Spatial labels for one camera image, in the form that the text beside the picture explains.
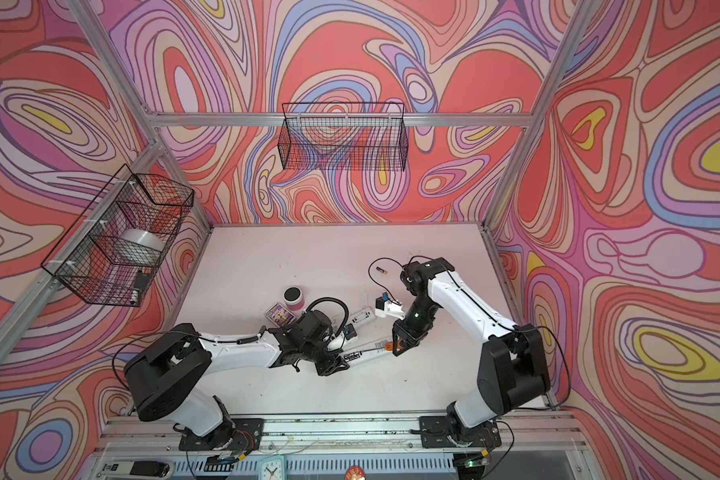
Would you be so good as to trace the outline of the orange handled screwdriver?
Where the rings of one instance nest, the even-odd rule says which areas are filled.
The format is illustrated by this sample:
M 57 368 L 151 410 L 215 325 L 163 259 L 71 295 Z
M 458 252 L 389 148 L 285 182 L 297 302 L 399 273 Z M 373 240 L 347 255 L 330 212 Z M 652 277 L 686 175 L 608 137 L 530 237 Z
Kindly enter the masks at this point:
M 392 341 L 378 341 L 375 343 L 369 343 L 358 347 L 352 351 L 352 354 L 365 355 L 365 354 L 379 354 L 384 352 L 392 352 L 394 349 L 394 343 Z

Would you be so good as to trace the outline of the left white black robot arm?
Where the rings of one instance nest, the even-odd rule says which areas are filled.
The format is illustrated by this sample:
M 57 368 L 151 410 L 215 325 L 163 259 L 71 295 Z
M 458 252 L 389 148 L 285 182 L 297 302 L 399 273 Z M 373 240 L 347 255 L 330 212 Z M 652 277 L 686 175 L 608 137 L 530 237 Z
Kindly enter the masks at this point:
M 127 387 L 142 422 L 171 421 L 182 428 L 184 450 L 221 450 L 238 428 L 223 401 L 204 392 L 202 379 L 246 368 L 314 365 L 320 376 L 349 368 L 342 357 L 348 320 L 338 326 L 307 310 L 284 327 L 264 326 L 251 336 L 213 336 L 182 323 L 162 334 L 124 367 Z

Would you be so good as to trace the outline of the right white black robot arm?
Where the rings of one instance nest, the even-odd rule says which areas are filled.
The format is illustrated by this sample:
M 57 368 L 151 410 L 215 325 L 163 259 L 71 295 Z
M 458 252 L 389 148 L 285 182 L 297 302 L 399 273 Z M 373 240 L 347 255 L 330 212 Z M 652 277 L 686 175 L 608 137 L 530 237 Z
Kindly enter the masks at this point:
M 443 438 L 470 446 L 492 433 L 504 414 L 545 395 L 550 389 L 543 335 L 519 325 L 491 307 L 444 258 L 416 257 L 402 266 L 400 279 L 414 296 L 392 327 L 392 354 L 418 347 L 434 327 L 436 314 L 448 313 L 480 347 L 476 387 L 446 407 L 440 427 L 420 427 L 424 441 Z

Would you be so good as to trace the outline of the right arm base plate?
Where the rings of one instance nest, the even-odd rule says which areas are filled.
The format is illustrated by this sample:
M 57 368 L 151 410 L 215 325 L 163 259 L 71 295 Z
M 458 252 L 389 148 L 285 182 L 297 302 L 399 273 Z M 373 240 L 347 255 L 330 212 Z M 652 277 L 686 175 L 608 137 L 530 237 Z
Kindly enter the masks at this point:
M 489 420 L 475 427 L 464 427 L 456 417 L 421 416 L 411 433 L 419 435 L 425 449 L 483 448 L 488 451 L 502 445 L 499 428 Z

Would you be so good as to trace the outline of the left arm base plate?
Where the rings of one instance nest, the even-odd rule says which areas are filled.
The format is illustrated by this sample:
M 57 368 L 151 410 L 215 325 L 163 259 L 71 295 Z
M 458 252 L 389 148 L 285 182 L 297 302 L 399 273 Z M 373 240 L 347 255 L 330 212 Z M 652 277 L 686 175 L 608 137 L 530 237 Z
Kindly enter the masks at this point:
M 256 417 L 223 420 L 221 425 L 205 436 L 185 429 L 179 443 L 181 451 L 232 451 L 250 453 L 258 450 L 265 420 Z

